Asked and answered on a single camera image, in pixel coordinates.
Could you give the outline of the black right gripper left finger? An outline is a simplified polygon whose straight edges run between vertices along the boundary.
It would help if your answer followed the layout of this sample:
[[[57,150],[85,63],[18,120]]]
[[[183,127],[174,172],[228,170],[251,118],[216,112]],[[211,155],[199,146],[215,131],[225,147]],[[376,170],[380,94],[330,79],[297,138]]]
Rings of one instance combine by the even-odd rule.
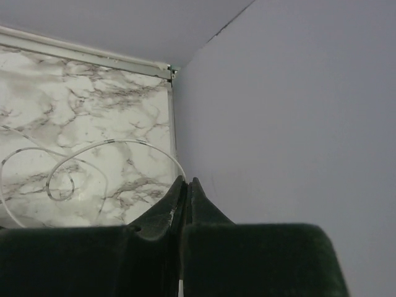
[[[2,296],[177,296],[187,185],[132,223],[1,230]]]

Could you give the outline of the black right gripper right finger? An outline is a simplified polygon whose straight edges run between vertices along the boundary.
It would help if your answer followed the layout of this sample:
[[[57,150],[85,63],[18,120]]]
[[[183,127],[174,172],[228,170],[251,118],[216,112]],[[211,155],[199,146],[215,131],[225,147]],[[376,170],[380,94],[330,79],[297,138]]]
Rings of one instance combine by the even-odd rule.
[[[185,296],[348,296],[331,240],[306,223],[236,224],[205,195],[187,190]]]

